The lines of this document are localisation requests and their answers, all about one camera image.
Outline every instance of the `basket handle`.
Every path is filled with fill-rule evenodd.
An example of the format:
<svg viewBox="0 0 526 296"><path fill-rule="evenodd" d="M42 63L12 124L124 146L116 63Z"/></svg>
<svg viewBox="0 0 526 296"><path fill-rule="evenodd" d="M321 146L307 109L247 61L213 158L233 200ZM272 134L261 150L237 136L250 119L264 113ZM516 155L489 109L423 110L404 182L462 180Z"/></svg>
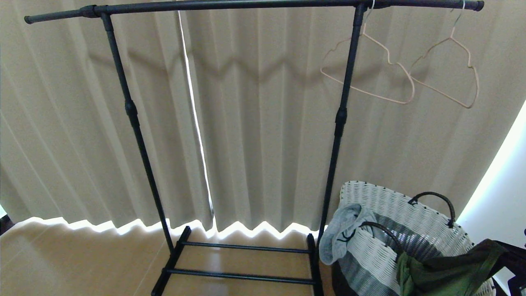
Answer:
<svg viewBox="0 0 526 296"><path fill-rule="evenodd" d="M432 191L426 191L426 192L422 192L422 193L419 193L419 194L415 195L407 203L410 204L410 205L415 205L415 204L418 203L418 199L421 198L424 195L438 196L438 197L443 199L448 204L449 213L451 215L451 218L449 219L449 222L446 225L449 226L449 228L453 228L453 223L455 222L455 209L453 208L453 204L451 203L451 201L447 197L445 197L444 195L442 195L440 193L432 192Z"/></svg>
<svg viewBox="0 0 526 296"><path fill-rule="evenodd" d="M398 257L400 256L400 254L402 253L403 251L403 248L402 246L400 245L400 242L398 241L398 239L396 238L396 236L389 230L387 229L385 226L383 226L382 224L380 223L376 223L376 222L370 222L370 221L365 221L364 223L362 223L360 225L360 227L363 227L363 226L372 226L372 227L377 227L377 228L380 228L382 229L388 236L391 237L391 239L393 240L394 244L396 245L396 250L395 250L395 253L396 253L396 261L398 261Z"/></svg>

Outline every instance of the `white woven basket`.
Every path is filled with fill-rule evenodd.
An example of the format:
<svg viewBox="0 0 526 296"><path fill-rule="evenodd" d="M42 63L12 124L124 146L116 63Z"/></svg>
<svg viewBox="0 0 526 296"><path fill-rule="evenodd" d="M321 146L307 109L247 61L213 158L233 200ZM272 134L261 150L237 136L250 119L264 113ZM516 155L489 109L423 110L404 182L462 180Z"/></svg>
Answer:
<svg viewBox="0 0 526 296"><path fill-rule="evenodd" d="M410 200L410 197L384 187L350 181L341 188L339 207L359 203L372 209L378 223L389 229L403 250L418 260L462 255L473 247L458 224L452 223L450 228L448 217L419 203L411 205ZM384 243L362 228L356 230L348 245L350 256L343 260L346 260L346 265L351 265L345 269L354 274L349 285L358 295L400 294L394 247L387 237ZM474 295L494 295L491 279L484 282Z"/></svg>

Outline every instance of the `clothes hanger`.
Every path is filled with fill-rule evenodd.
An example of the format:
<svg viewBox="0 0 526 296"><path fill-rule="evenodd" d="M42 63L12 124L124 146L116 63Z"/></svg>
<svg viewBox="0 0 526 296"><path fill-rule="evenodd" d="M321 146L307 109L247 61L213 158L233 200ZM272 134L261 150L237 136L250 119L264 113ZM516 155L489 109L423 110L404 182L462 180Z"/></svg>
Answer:
<svg viewBox="0 0 526 296"><path fill-rule="evenodd" d="M406 74L407 76L407 79L409 80L409 82L411 83L411 88L412 88L412 91L411 91L411 96L406 100L406 101L397 101L397 100L394 100L394 99L391 99L391 98L388 98L388 97L384 97L384 96L381 96L381 95L376 95L376 94L373 94L373 93L370 93L370 92L367 92L367 91L364 91L364 90L361 90L359 88L356 88L354 86L351 85L351 88L353 90L356 90L356 91L359 91L361 93L364 93L364 94L367 94L367 95L370 95L370 96L374 96L374 97L377 97L377 98L380 98L382 100L386 100L386 101L389 101L389 102L393 102L393 103L397 103L397 104L401 104L401 105L406 105L406 104L409 104L413 98L414 98L414 82L413 82L413 78L411 77L411 74L410 72L408 72L406 70L406 68L404 66L402 66L402 64L396 62L396 63L392 63L391 62L391 53L389 52L389 49L387 49L387 47L385 47L383 44L381 44L380 42L378 42L376 39L372 38L371 36L369 36L367 33L366 33L366 28L367 28L367 19L369 18L369 15L371 14L372 10L374 9L375 7L375 0L372 0L372 5L371 5L371 9L369 10L369 12L367 13L367 15L365 16L364 20L363 20L363 30L362 30L362 33L360 34L360 36L363 36L363 37L366 37L367 39L373 41L375 44L379 45L380 47L382 47L386 52L387 52L387 63L389 65L397 65L399 66L400 68L402 68L403 72ZM334 47L333 49L329 50L325 56L323 57L322 61L321 61L321 68L320 68L320 72L327 76L328 78L340 83L340 84L343 84L342 81L330 76L329 74L325 73L323 71L323 64L325 63L325 59L327 58L327 56L329 55L329 53L331 52L334 52L336 51L336 49L338 48L338 46L340 46L341 43L345 42L345 41L348 41L350 40L350 38L347 38L347 39L344 39L340 42L338 42L336 44L336 47Z"/></svg>
<svg viewBox="0 0 526 296"><path fill-rule="evenodd" d="M424 58L426 58L426 57L429 55L429 53L433 50L433 48L435 48L435 47L439 46L440 44L443 44L443 43L445 43L445 42L447 42L447 41L449 41L449 40L453 41L455 44L457 44L458 46L460 46L460 47L461 47L461 48L462 48L462 49L468 54L468 68L471 69L471 70L473 70L473 74L474 74L474 76L475 76L475 83L476 83L476 85L477 85L477 91L475 92L475 98L473 99L473 101L471 102L471 104L466 105L466 104L460 102L459 100L457 100L456 98L451 97L450 95L448 95L448 94L446 94L446 93L444 93L444 92L442 92L442 91L436 89L435 87L433 87L433 86L431 86L431 85L429 85L429 84L426 84L426 83L424 83L424 82L422 82L422 81L420 81L420 80L414 78L413 76L412 76L412 79L413 79L414 81L418 82L419 84L421 84L421 85L423 85L423 86L425 86L425 87L427 87L427 88L430 88L430 89L436 91L437 93L439 93L439 94L445 96L446 98L448 98L448 99L454 101L455 103L461 105L462 107L464 107L464 108L466 108L466 109L469 109L469 108L473 107L473 105L475 104L475 101L476 101L477 98L479 97L480 86L479 86L479 74L477 73L477 69L475 68L475 66L472 66L472 65L471 65L471 52L469 51L469 49L468 49L467 47L465 47L462 43L460 43L458 40L456 40L456 39L453 37L453 34L455 33L455 27L456 27L456 25L457 25L457 22L459 21L460 16L462 16L462 12L464 12L464 8L466 7L466 0L462 0L462 2L463 2L463 4L462 4L462 10L460 11L459 16L457 17L457 20L456 20L455 23L453 24L453 29L451 30L451 34L449 35L449 37L446 38L446 39L444 39L444 40L442 40L442 41L440 41L440 42L438 42L438 43L436 43L435 45L433 45L432 47L430 47L430 48L427 50L427 52L426 52L423 56L419 57L419 58L418 58L418 59L417 59L412 65L411 65L411 67L409 68L409 74L411 74L411 70L413 69L414 65L415 65L419 60L423 60Z"/></svg>

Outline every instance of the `curtain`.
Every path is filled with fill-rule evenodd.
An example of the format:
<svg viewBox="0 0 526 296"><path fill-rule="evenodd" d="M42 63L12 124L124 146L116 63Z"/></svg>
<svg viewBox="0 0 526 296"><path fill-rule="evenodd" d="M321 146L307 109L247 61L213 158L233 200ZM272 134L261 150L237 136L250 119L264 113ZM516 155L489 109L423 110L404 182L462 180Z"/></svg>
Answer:
<svg viewBox="0 0 526 296"><path fill-rule="evenodd" d="M120 4L100 1L95 4ZM102 22L27 25L24 15L92 2L2 2L0 203L14 221L158 221ZM471 49L480 96L465 110L417 85L406 106L351 90L330 213L343 182L407 195L437 191L460 213L526 95L526 7L488 1L465 11L456 37ZM352 7L146 13L112 17L132 98L171 225L219 230L262 221L317 229L341 85L322 58L350 36ZM409 67L451 32L459 10L374 10L368 33ZM189 58L186 75L183 37ZM342 80L349 42L324 63ZM353 86L403 100L409 83L362 38ZM451 43L416 65L416 78L469 103L474 80ZM188 83L193 86L197 122ZM447 213L440 200L424 203Z"/></svg>
<svg viewBox="0 0 526 296"><path fill-rule="evenodd" d="M351 90L330 213L343 182L362 180L407 195L437 191L460 213L488 168L526 95L526 3L486 2L465 11L456 38L471 49L480 96L465 110L417 85L397 105ZM367 32L409 68L449 36L459 10L373 11ZM320 74L322 58L350 36L353 8L273 8L182 14L218 229L268 221L317 229L341 84ZM343 80L349 42L325 61ZM416 78L469 104L475 82L451 43L415 66ZM362 38L352 85L404 100L410 84ZM440 200L424 203L448 214Z"/></svg>
<svg viewBox="0 0 526 296"><path fill-rule="evenodd" d="M102 22L23 20L88 4L1 4L0 203L13 221L63 216L121 226L140 218L151 225L159 217ZM113 21L166 215L172 227L199 219L210 228L177 14Z"/></svg>

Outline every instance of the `dark green garment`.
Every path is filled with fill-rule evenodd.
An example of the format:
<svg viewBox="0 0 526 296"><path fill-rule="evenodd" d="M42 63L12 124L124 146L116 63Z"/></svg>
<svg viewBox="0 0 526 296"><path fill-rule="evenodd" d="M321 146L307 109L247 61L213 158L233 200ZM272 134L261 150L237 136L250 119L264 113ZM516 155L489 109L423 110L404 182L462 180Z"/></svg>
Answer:
<svg viewBox="0 0 526 296"><path fill-rule="evenodd" d="M405 252L398 258L401 296L471 296L490 278L506 249L484 240L466 254L418 262Z"/></svg>

